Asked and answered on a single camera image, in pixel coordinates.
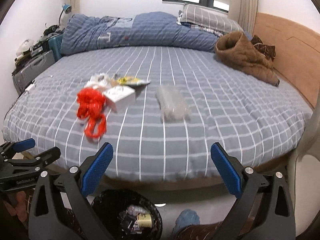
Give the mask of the person's left hand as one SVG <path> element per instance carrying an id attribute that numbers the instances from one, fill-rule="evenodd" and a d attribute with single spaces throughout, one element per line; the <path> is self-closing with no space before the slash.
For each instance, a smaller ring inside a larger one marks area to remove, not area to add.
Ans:
<path id="1" fill-rule="evenodd" d="M 28 220 L 27 211 L 27 195 L 25 191 L 18 191 L 7 194 L 8 200 L 4 201 L 4 205 L 11 216 L 17 216 L 21 222 Z"/>

